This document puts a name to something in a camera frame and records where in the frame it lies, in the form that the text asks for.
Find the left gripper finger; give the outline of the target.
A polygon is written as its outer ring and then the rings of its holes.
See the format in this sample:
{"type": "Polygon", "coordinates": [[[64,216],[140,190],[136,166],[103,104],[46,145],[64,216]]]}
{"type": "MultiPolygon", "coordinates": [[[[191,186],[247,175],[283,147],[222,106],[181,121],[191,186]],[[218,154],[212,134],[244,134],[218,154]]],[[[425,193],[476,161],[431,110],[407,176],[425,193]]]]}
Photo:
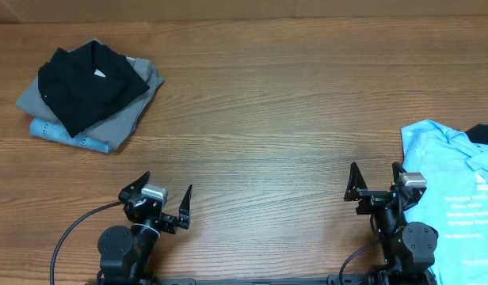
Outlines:
{"type": "Polygon", "coordinates": [[[146,171],[139,179],[129,184],[126,188],[124,188],[124,192],[131,195],[134,192],[140,191],[149,181],[151,172],[146,171]]]}
{"type": "Polygon", "coordinates": [[[177,226],[184,230],[187,230],[190,226],[190,200],[191,200],[192,190],[193,190],[193,186],[190,185],[179,206],[177,226]]]}

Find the light blue printed t-shirt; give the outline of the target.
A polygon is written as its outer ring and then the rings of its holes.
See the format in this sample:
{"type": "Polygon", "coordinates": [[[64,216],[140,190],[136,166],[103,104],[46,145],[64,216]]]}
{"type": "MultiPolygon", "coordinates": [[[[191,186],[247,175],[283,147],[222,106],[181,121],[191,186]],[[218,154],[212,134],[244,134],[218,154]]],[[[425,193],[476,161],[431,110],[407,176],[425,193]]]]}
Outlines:
{"type": "Polygon", "coordinates": [[[439,284],[488,284],[488,145],[432,120],[401,135],[403,168],[427,181],[406,218],[439,233],[429,270],[439,284]]]}

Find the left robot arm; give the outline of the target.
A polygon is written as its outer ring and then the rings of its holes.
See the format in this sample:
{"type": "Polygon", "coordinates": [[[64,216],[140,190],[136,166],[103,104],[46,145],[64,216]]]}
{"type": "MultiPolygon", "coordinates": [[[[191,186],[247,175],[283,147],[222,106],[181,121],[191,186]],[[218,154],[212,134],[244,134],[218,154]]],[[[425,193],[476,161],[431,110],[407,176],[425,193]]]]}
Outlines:
{"type": "Polygon", "coordinates": [[[179,228],[187,230],[190,226],[193,187],[188,186],[178,215],[168,215],[163,212],[168,191],[150,184],[150,175],[144,173],[118,195],[132,224],[109,227],[99,237],[99,284],[159,284],[157,277],[146,272],[156,242],[162,233],[175,234],[179,228]]]}

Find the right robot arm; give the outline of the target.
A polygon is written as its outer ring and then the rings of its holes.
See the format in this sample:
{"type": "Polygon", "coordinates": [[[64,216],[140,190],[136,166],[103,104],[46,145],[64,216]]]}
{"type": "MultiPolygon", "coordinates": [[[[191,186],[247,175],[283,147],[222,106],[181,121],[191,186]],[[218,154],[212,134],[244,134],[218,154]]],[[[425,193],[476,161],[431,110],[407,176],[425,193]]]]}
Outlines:
{"type": "Polygon", "coordinates": [[[368,215],[377,240],[350,255],[340,268],[340,284],[434,284],[429,271],[435,263],[434,252],[439,234],[423,222],[408,222],[406,211],[416,206],[426,192],[426,179],[421,173],[409,173],[398,162],[392,164],[393,182],[386,191],[371,190],[366,185],[357,163],[349,170],[344,201],[357,201],[356,213],[368,215]],[[345,275],[355,257],[380,245],[384,264],[373,266],[367,274],[345,275]]]}

